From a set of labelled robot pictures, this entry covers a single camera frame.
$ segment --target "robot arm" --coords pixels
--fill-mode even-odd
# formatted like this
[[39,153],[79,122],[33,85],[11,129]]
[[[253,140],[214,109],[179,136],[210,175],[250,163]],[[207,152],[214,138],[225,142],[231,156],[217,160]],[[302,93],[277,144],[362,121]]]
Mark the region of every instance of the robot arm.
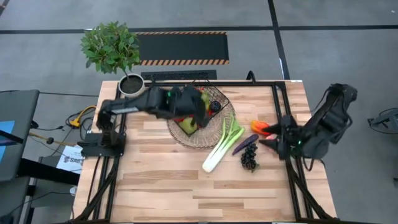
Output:
[[329,142],[336,144],[351,126],[347,109],[356,100],[357,91],[349,85],[333,84],[325,94],[324,104],[304,126],[298,126],[291,115],[284,116],[280,124],[263,129],[277,134],[277,139],[259,142],[275,150],[281,160],[293,152],[298,156],[321,159],[328,152]]
[[112,115],[117,114],[145,111],[162,119],[185,118],[193,114],[195,122],[205,127],[209,117],[201,94],[193,86],[186,86],[182,91],[178,87],[171,90],[151,87],[136,98],[104,100],[96,122],[97,127],[103,132],[101,144],[117,144],[118,133],[114,130],[111,119]]

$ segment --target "gray floor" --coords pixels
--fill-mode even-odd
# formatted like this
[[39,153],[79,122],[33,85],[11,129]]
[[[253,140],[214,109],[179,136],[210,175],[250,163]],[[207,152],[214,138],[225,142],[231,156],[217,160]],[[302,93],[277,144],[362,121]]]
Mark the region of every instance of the gray floor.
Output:
[[[398,24],[396,0],[275,0],[280,26]],[[270,26],[265,0],[10,0],[0,30],[82,29],[99,22],[126,21],[129,27]],[[282,31],[291,79],[303,80],[314,108],[331,83],[358,89],[349,113],[354,124],[326,155],[326,171],[338,216],[343,220],[396,223],[398,139],[368,128],[366,119],[396,107],[398,30]],[[0,90],[31,89],[98,94],[103,80],[121,74],[97,74],[85,68],[80,34],[0,35]],[[238,79],[253,70],[257,79],[281,79],[272,31],[228,32],[229,65],[137,67],[136,72],[217,69],[219,79]],[[56,127],[96,98],[41,95],[35,120]],[[67,132],[42,132],[63,139]],[[79,140],[74,131],[67,141]],[[29,141],[24,157],[37,159],[52,151]],[[41,208],[34,223],[62,222],[70,206]]]

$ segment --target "green onion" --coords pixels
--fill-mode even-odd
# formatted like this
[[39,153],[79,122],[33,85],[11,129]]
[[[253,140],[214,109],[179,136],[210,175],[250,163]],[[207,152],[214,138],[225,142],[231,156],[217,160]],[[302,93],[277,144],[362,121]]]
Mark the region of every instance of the green onion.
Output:
[[225,135],[225,118],[223,121],[223,135],[216,147],[210,152],[202,165],[205,172],[211,172],[222,160],[228,149],[242,136],[244,128],[240,127],[234,116],[231,114],[228,134]]

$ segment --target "wicker basket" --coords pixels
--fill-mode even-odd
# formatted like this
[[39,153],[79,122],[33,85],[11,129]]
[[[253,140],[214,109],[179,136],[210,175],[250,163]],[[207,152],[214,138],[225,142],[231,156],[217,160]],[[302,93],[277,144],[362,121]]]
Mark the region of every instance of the wicker basket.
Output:
[[209,101],[218,101],[221,109],[210,116],[210,121],[205,128],[197,129],[191,134],[187,134],[176,121],[168,120],[167,127],[174,139],[185,147],[191,149],[209,149],[217,145],[223,133],[222,124],[226,118],[226,130],[229,129],[230,116],[235,116],[234,108],[229,99],[220,92],[215,86],[195,86],[197,89],[206,91],[209,94]]

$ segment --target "red pepper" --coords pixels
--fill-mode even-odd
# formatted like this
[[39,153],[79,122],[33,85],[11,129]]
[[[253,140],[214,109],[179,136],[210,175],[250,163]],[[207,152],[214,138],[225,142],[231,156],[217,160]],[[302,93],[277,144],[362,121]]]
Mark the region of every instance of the red pepper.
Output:
[[269,124],[263,122],[263,121],[251,121],[251,129],[258,134],[262,134],[265,136],[270,135],[270,133],[264,132],[264,128],[268,128]]

